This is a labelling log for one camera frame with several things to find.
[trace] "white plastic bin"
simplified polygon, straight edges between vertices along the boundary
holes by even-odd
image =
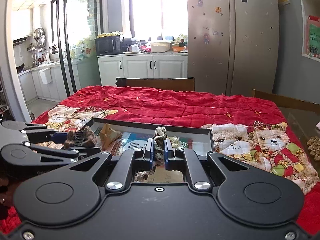
[[[49,84],[52,81],[50,68],[44,68],[39,70],[39,74],[43,84]]]
[[[150,42],[151,52],[166,52],[170,49],[170,41]]]

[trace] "range hood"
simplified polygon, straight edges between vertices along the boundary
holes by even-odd
[[[14,46],[19,45],[19,44],[25,42],[28,37],[29,37],[29,36],[26,36],[26,37],[24,37],[24,38],[20,38],[20,39],[14,40],[14,41],[12,41],[12,43],[13,43]]]

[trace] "white mug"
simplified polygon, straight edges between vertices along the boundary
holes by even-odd
[[[138,45],[131,45],[131,46],[128,47],[127,51],[138,52],[139,51],[139,46]]]

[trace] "green heart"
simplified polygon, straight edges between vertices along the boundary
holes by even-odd
[[[272,167],[271,171],[273,174],[276,174],[282,177],[284,175],[284,166],[282,166],[281,164],[278,164],[278,166]]]

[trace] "white bottle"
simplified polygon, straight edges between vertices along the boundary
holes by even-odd
[[[45,53],[45,57],[46,57],[46,59],[47,59],[47,63],[49,63],[49,62],[50,62],[49,52],[46,52],[46,53]]]

